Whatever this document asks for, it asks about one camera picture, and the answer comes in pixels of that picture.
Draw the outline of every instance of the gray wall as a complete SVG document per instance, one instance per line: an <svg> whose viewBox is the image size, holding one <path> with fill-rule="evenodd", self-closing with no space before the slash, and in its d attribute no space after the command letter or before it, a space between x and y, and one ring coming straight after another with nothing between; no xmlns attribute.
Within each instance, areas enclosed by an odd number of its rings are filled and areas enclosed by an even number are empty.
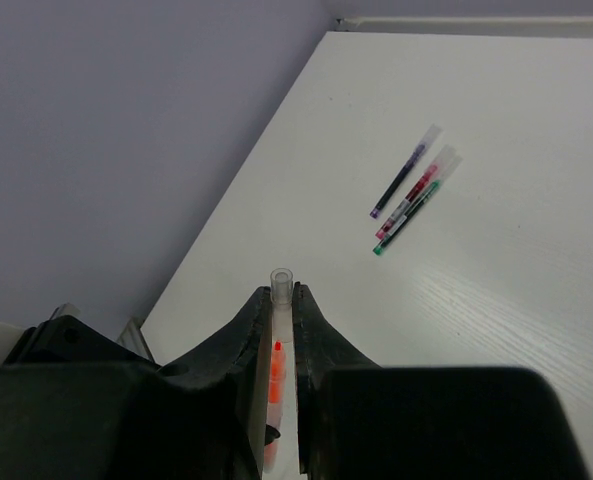
<svg viewBox="0 0 593 480"><path fill-rule="evenodd" d="M335 17L593 15L593 0L325 0Z"/></svg>
<svg viewBox="0 0 593 480"><path fill-rule="evenodd" d="M319 0L0 0L0 320L147 314L330 26Z"/></svg>

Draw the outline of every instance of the orange highlighter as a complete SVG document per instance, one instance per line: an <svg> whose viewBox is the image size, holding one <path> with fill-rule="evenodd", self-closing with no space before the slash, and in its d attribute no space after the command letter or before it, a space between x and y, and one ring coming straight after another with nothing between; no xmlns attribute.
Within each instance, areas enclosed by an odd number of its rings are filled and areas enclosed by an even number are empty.
<svg viewBox="0 0 593 480"><path fill-rule="evenodd" d="M280 431L283 418L283 395L285 393L285 349L281 342L274 343L269 367L269 398L267 402L267 425ZM263 470L270 472L276 461L278 439L265 447Z"/></svg>

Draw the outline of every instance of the white table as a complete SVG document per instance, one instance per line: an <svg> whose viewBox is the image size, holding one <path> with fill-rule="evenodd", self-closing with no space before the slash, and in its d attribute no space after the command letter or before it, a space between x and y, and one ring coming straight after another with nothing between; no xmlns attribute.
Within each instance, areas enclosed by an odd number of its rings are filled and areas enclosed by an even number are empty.
<svg viewBox="0 0 593 480"><path fill-rule="evenodd" d="M368 214L431 123L445 133L386 213L442 144L465 160L376 257ZM593 472L593 40L327 34L145 323L156 359L276 267L378 363L534 368Z"/></svg>

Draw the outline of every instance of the green pen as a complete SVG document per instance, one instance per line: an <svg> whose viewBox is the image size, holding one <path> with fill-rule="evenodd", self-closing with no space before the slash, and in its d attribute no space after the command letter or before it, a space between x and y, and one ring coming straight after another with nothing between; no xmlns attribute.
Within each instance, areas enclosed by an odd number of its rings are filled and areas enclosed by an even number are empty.
<svg viewBox="0 0 593 480"><path fill-rule="evenodd" d="M418 199L409 207L406 215L403 215L391 228L389 232L385 234L383 239L376 247L374 247L374 253L381 255L385 248L394 241L394 239L403 231L403 227L416 215L423 206L429 202L429 200L436 194L442 184L447 180L447 177L452 174L456 167L460 164L463 159L461 157L454 157L447 167L439 174L438 178L430 183L427 188L421 193Z"/></svg>

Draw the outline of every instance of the transparent pen cap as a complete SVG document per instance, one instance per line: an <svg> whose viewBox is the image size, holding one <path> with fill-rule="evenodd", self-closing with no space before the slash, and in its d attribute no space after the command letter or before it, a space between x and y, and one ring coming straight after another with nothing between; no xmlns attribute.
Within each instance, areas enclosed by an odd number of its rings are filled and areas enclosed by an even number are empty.
<svg viewBox="0 0 593 480"><path fill-rule="evenodd" d="M271 281L271 299L275 305L289 305L292 303L294 291L294 275L287 268L277 268L269 279Z"/></svg>
<svg viewBox="0 0 593 480"><path fill-rule="evenodd" d="M432 125L429 130L423 135L423 138L418 142L419 144L425 145L426 149L432 146L438 136L442 133L443 129L437 125Z"/></svg>
<svg viewBox="0 0 593 480"><path fill-rule="evenodd" d="M458 167L458 165L460 165L460 163L463 161L463 157L461 157L460 155L456 155L454 157L452 157L447 164L441 168L440 172L438 172L438 177L436 177L436 180L440 180L441 182L444 182L445 180L447 180L447 178L454 173L454 170L456 170L456 168Z"/></svg>
<svg viewBox="0 0 593 480"><path fill-rule="evenodd" d="M432 166L438 167L436 169L436 172L434 173L434 175L432 175L433 178L436 178L436 177L438 177L438 175L440 175L440 172L445 169L445 167L451 162L451 160L455 156L456 156L456 149L450 145L445 145L443 148L441 148L440 152L438 152L438 155L436 155L436 158L434 158L434 160L432 160L432 163L429 164L429 167L427 167L427 170L432 168Z"/></svg>

